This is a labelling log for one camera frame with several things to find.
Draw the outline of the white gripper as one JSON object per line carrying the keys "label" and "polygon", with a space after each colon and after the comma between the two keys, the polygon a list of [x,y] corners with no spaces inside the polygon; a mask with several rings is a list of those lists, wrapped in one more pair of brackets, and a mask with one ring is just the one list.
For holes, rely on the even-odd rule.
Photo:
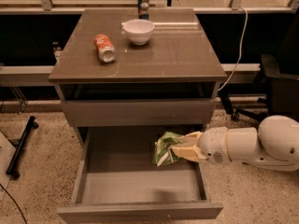
{"label": "white gripper", "polygon": [[207,160],[211,164],[229,164],[231,162],[227,151],[226,127],[210,128],[205,132],[188,133],[179,138],[181,142],[195,142],[199,140],[199,147],[172,146],[172,151],[187,161],[199,162]]}

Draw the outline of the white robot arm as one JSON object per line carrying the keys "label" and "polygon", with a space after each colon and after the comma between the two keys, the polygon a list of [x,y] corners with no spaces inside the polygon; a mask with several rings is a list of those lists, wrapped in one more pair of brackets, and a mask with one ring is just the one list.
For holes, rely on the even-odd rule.
{"label": "white robot arm", "polygon": [[170,149],[180,158],[211,164],[240,161],[264,169],[299,169],[299,122],[270,116],[258,128],[216,127],[181,136]]}

